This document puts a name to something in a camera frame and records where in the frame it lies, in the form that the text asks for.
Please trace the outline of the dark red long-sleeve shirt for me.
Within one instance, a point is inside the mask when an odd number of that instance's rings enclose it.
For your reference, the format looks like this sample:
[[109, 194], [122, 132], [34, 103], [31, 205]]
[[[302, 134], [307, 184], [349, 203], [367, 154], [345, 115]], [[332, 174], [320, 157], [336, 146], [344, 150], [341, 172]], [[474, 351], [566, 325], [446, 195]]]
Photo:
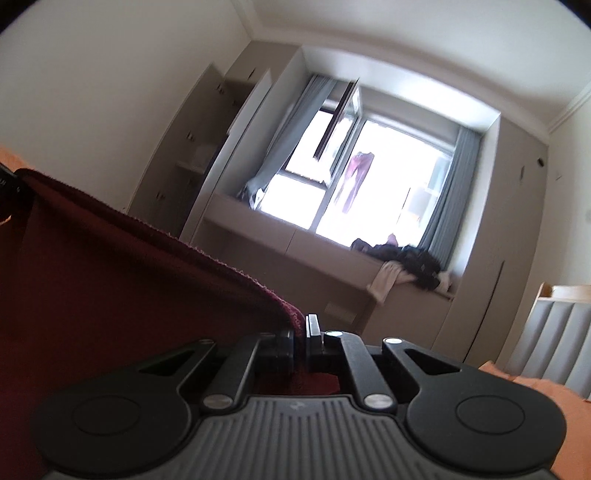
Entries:
[[43, 473], [33, 411], [59, 388], [202, 337], [304, 317], [256, 280], [31, 169], [28, 213], [1, 222], [1, 475]]

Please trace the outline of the dark clothes pile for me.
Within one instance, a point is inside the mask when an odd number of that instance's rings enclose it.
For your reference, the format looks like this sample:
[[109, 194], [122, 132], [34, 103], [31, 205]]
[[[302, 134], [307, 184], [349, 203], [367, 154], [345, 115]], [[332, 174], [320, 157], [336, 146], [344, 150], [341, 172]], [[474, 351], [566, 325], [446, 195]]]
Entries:
[[360, 238], [353, 241], [351, 249], [384, 263], [398, 262], [406, 272], [416, 277], [414, 283], [424, 290], [434, 291], [442, 283], [442, 265], [427, 249], [412, 245], [400, 247], [392, 243], [372, 246]]

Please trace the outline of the grey window bench cabinet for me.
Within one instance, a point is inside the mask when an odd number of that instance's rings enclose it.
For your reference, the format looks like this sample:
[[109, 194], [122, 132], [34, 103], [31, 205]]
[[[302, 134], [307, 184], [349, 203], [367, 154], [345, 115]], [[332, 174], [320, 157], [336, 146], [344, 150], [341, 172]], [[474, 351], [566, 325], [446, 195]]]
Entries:
[[[386, 302], [377, 304], [367, 286], [380, 262], [225, 195], [211, 196], [191, 242], [304, 314], [318, 314], [325, 330], [352, 331], [368, 344], [399, 337], [431, 348], [452, 304], [451, 296], [413, 283], [395, 285]], [[355, 321], [329, 316], [329, 302], [355, 311]]]

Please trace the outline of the white garment hanging off bench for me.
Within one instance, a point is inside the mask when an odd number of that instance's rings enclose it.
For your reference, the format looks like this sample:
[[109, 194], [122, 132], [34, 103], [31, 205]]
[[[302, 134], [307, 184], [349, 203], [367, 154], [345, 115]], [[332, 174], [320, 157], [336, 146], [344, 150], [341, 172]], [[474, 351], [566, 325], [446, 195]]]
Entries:
[[413, 283], [417, 277], [407, 271], [400, 262], [385, 262], [376, 277], [367, 286], [367, 291], [377, 304], [383, 305], [391, 291], [397, 284]]

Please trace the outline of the right blue-grey curtain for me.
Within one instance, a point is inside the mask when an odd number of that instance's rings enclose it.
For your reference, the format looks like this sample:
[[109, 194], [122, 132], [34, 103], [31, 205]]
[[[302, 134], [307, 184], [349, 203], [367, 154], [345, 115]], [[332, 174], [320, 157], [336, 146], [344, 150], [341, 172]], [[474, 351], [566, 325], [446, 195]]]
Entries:
[[453, 250], [471, 194], [480, 152], [481, 135], [461, 127], [443, 190], [420, 240], [419, 247], [436, 258], [443, 270]]

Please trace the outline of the blue-grey curtain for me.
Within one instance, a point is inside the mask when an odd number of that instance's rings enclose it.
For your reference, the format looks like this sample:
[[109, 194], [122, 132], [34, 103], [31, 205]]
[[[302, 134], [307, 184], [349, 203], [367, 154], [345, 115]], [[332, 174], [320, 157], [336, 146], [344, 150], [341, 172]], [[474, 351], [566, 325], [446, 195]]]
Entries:
[[332, 77], [315, 74], [308, 80], [303, 93], [294, 104], [286, 121], [276, 133], [256, 175], [249, 179], [238, 193], [238, 199], [256, 209], [256, 200], [260, 191], [266, 189], [274, 175], [280, 171], [288, 157], [293, 154], [305, 130], [314, 119], [315, 114], [329, 98], [337, 81]]
[[443, 270], [453, 250], [471, 194], [480, 152], [481, 135], [461, 127], [443, 190], [420, 240], [419, 247], [436, 258]]

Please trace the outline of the open grey wardrobe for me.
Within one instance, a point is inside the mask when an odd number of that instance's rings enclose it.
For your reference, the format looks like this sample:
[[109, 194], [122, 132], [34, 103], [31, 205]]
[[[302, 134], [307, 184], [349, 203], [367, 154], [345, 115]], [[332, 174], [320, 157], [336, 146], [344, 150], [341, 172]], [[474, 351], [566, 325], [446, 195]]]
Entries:
[[179, 237], [230, 136], [245, 129], [270, 86], [269, 70], [243, 82], [208, 65], [157, 145], [127, 214]]

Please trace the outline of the grey padded headboard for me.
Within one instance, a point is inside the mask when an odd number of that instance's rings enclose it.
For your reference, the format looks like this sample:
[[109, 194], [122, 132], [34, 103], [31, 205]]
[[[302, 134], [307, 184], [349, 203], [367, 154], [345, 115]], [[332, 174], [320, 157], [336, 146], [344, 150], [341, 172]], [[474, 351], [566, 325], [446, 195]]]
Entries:
[[588, 285], [541, 285], [504, 371], [545, 379], [590, 398]]

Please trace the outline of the tall grey closet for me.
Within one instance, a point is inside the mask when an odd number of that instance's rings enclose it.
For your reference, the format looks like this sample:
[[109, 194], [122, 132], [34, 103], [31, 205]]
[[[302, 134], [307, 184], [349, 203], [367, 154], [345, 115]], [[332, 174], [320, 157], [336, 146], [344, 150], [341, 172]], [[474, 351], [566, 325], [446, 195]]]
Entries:
[[437, 352], [472, 366], [498, 358], [526, 290], [547, 173], [547, 146], [513, 122], [499, 117], [483, 136]]

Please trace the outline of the purple garment outside window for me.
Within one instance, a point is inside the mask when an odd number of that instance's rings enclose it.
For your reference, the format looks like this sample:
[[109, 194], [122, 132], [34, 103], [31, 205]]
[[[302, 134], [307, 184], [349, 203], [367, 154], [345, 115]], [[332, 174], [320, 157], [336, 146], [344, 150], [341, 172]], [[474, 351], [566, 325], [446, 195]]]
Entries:
[[335, 201], [341, 204], [342, 213], [348, 213], [353, 206], [363, 182], [365, 182], [372, 167], [375, 154], [372, 152], [359, 152], [349, 160], [346, 170], [342, 174], [341, 185]]

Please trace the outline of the orange duvet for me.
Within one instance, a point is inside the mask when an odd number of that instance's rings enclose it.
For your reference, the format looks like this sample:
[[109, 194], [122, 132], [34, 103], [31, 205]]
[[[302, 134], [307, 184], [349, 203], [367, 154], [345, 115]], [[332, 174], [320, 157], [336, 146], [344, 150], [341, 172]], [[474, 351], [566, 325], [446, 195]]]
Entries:
[[590, 403], [548, 380], [474, 368], [408, 341], [365, 344], [398, 402], [356, 405], [345, 380], [308, 367], [249, 385], [242, 406], [202, 397], [242, 337], [202, 337], [59, 388], [30, 424], [37, 479], [586, 479]]

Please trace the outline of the left blue-grey curtain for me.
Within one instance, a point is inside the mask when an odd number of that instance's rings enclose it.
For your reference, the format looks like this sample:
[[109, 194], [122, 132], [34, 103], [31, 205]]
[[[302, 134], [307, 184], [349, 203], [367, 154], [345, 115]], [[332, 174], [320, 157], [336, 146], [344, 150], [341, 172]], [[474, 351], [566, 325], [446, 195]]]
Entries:
[[332, 77], [315, 74], [308, 80], [303, 93], [294, 104], [286, 121], [276, 133], [256, 175], [249, 179], [238, 193], [238, 199], [256, 209], [256, 200], [260, 191], [266, 189], [274, 175], [280, 171], [288, 157], [293, 154], [305, 130], [314, 119], [315, 114], [329, 98], [337, 81]]

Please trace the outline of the white wall socket plate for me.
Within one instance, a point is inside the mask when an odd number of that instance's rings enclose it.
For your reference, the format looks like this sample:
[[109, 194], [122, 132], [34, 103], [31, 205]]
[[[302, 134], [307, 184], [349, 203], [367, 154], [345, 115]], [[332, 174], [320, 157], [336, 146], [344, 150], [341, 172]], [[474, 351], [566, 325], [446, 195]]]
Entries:
[[355, 321], [356, 319], [355, 311], [346, 309], [345, 307], [342, 307], [341, 305], [332, 302], [329, 302], [327, 306], [325, 306], [325, 313], [327, 313], [329, 316], [332, 316], [335, 319], [338, 319], [339, 321], [348, 324], [352, 324], [353, 321]]

